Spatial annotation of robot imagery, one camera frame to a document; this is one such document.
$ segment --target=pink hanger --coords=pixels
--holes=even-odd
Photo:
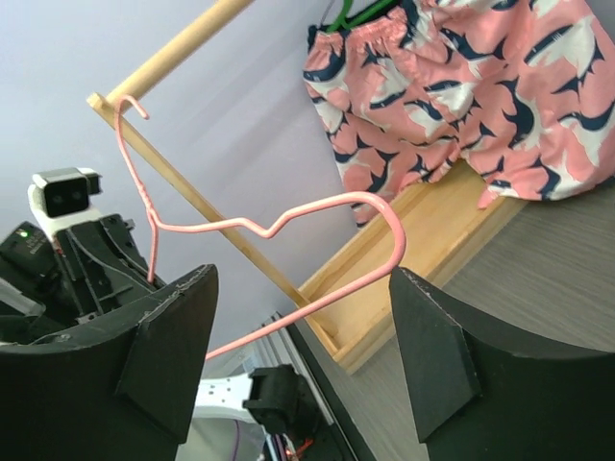
[[[147,190],[145,189],[145,184],[141,181],[138,173],[136,172],[135,165],[133,164],[133,161],[131,160],[131,157],[128,153],[126,141],[124,140],[122,134],[122,125],[120,123],[120,117],[122,113],[121,107],[124,103],[130,103],[138,111],[139,115],[141,115],[141,117],[145,119],[148,119],[149,115],[147,114],[143,106],[133,96],[125,95],[119,98],[119,100],[117,101],[117,106],[115,108],[114,126],[119,149],[122,153],[122,156],[126,160],[126,164],[131,173],[131,176],[133,177],[133,180],[135,181],[135,185],[141,197],[141,200],[145,204],[145,209],[147,211],[147,219],[150,223],[150,227],[152,228],[152,245],[150,248],[150,267],[148,273],[148,280],[150,281],[150,283],[154,280],[154,276],[156,273],[159,229],[183,233],[199,233],[220,231],[227,228],[242,227],[249,229],[253,233],[263,238],[272,238],[286,225],[288,221],[294,218],[303,216],[305,214],[313,213],[314,211],[320,211],[321,209],[361,202],[373,206],[378,212],[382,214],[382,216],[384,216],[384,219],[391,227],[391,230],[395,237],[395,247],[393,248],[393,254],[388,259],[388,261],[386,261],[386,263],[384,263],[381,267],[362,277],[359,277],[358,279],[348,283],[341,288],[338,288],[332,293],[323,296],[319,300],[314,301],[306,307],[303,307],[291,314],[286,315],[285,317],[282,317],[280,320],[274,322],[271,325],[268,325],[267,327],[261,328],[253,333],[244,336],[243,338],[232,341],[232,343],[229,343],[222,348],[208,353],[206,356],[206,360],[213,358],[216,355],[232,351],[233,349],[244,346],[248,343],[251,343],[252,341],[256,341],[257,339],[260,339],[263,336],[266,336],[267,334],[272,333],[280,328],[288,327],[294,322],[303,319],[307,315],[312,314],[331,303],[335,303],[336,301],[350,295],[351,293],[354,293],[355,291],[363,288],[364,286],[369,285],[370,283],[373,283],[374,281],[381,279],[384,276],[387,276],[400,263],[402,257],[404,257],[404,253],[406,252],[406,233],[404,231],[402,223],[395,214],[395,211],[393,211],[393,208],[391,208],[391,206],[385,200],[375,194],[371,194],[368,192],[348,192],[327,199],[318,200],[310,204],[296,206],[283,213],[282,216],[280,216],[269,229],[264,229],[247,218],[233,218],[227,219],[225,221],[219,221],[217,223],[201,224],[196,226],[174,226],[170,224],[164,224],[161,221],[158,212],[154,208],[154,205],[152,204]]]

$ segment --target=shark print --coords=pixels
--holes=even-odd
[[[304,82],[348,191],[391,201],[465,161],[485,208],[615,177],[615,44],[585,0],[399,0],[350,30],[312,26],[308,45]],[[358,226],[377,215],[353,211]]]

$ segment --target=gray table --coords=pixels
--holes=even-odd
[[[575,345],[615,351],[615,187],[530,204],[446,291],[511,324]],[[354,376],[300,329],[380,461],[427,460],[406,391],[397,340]]]

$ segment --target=clothing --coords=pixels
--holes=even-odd
[[[304,80],[348,191],[390,201],[459,158],[486,182],[480,208],[615,175],[615,45],[583,0],[402,0],[325,29]]]

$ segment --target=wooden rack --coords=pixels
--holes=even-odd
[[[113,128],[114,108],[122,95],[143,97],[252,2],[218,0],[107,96],[94,93],[87,102]],[[208,221],[226,219],[124,117],[121,123],[127,143]],[[521,209],[520,201],[499,200],[478,211],[483,187],[482,180],[460,164],[441,183],[410,187],[395,200],[408,237],[406,267],[443,284]],[[386,224],[376,218],[298,289],[239,231],[221,232],[300,308],[382,264],[392,248]],[[349,372],[393,334],[387,283],[383,279],[308,318],[329,354]]]

